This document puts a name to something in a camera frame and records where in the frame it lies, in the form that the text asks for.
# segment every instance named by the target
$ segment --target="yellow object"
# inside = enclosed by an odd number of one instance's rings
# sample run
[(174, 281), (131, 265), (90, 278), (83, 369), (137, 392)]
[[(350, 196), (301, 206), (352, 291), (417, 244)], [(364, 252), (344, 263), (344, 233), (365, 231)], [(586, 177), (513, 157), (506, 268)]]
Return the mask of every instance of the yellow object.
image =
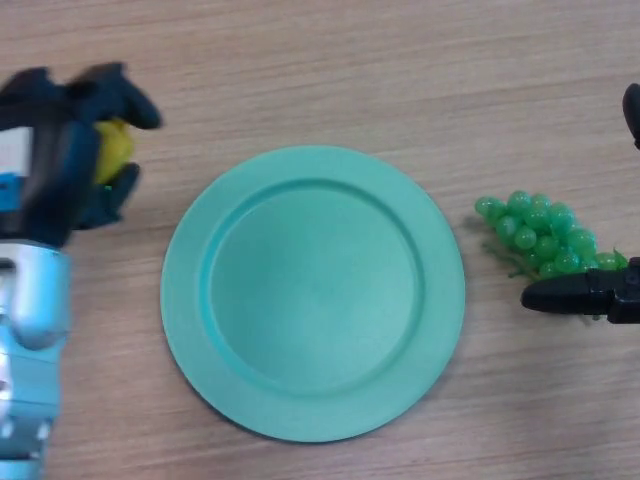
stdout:
[(124, 167), (133, 155), (129, 126), (119, 118), (94, 125), (102, 137), (94, 182), (104, 185)]

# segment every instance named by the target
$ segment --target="table surface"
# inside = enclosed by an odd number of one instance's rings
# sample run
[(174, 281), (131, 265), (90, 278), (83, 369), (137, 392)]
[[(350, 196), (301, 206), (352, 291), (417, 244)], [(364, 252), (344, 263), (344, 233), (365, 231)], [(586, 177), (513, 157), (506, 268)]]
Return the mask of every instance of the table surface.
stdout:
[[(640, 81), (636, 0), (5, 0), (1, 76), (121, 59), (167, 125), (114, 228), (76, 236), (75, 324), (47, 478), (620, 479), (640, 475), (640, 329), (524, 311), (481, 249), (474, 199), (523, 188), (633, 254), (640, 190), (621, 111)], [(367, 151), (438, 202), (466, 265), (437, 387), (362, 438), (299, 446), (228, 424), (167, 349), (162, 259), (222, 172), (290, 144)]]

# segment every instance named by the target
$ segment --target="plate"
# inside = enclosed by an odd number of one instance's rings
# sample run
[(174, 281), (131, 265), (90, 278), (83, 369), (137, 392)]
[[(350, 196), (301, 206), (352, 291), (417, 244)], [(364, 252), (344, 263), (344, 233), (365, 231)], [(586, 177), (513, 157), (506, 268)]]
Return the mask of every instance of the plate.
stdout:
[(161, 310), (175, 360), (233, 422), (298, 442), (360, 435), (429, 390), (465, 285), (445, 217), (409, 177), (339, 147), (272, 151), (178, 225)]

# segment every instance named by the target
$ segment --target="grape bunch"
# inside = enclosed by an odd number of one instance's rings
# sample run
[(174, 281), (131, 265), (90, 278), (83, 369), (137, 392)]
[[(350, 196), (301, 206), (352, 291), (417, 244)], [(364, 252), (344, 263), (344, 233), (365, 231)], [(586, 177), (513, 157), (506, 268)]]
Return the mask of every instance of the grape bunch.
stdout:
[(618, 270), (628, 264), (616, 250), (598, 252), (596, 236), (577, 222), (574, 212), (541, 193), (516, 191), (506, 204), (482, 197), (475, 209), (495, 229), (502, 245), (518, 255), (533, 279), (592, 268)]

